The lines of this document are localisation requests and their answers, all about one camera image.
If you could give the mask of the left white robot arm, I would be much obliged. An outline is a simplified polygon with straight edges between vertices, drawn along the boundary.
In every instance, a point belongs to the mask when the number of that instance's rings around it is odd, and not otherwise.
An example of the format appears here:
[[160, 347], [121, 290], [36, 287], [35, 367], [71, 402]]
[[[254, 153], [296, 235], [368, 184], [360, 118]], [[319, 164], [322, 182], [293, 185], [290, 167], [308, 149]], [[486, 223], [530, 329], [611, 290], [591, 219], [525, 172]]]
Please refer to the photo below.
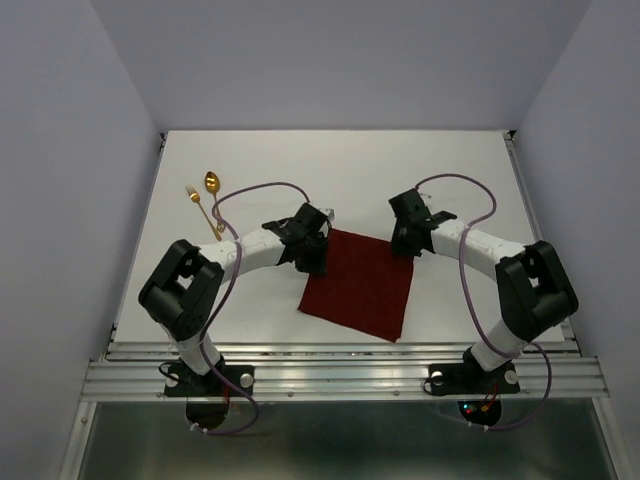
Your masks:
[[329, 231], [334, 211], [303, 204], [292, 217], [263, 224], [237, 240], [195, 246], [182, 239], [168, 248], [142, 287], [138, 303], [168, 334], [179, 359], [161, 371], [168, 397], [248, 396], [239, 387], [251, 367], [227, 366], [211, 342], [207, 321], [220, 310], [223, 284], [251, 271], [291, 263], [301, 273], [327, 271]]

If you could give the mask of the dark red cloth napkin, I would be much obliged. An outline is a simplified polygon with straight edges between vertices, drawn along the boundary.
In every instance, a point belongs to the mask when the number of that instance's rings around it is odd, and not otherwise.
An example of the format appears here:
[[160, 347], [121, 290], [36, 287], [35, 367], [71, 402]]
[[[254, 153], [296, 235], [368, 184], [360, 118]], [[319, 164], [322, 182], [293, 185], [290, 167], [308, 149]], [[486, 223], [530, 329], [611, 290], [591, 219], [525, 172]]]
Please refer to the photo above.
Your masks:
[[391, 243], [334, 229], [326, 274], [308, 278], [298, 310], [388, 342], [402, 334], [414, 273]]

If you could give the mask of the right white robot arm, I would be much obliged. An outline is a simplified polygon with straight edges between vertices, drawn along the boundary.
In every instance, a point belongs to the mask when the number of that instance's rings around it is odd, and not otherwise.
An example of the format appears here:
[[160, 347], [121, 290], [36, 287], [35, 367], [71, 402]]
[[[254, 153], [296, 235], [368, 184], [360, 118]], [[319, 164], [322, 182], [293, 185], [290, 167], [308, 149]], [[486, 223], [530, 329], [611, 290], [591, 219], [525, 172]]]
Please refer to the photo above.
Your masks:
[[500, 319], [489, 332], [477, 329], [480, 340], [465, 351], [460, 363], [439, 369], [438, 388], [484, 389], [504, 377], [500, 370], [526, 346], [578, 310], [577, 295], [550, 243], [525, 245], [476, 229], [486, 216], [466, 223], [447, 211], [433, 213], [415, 188], [391, 198], [389, 204], [395, 217], [392, 254], [419, 257], [428, 251], [457, 260], [474, 323], [479, 320], [465, 268], [486, 275], [497, 286]]

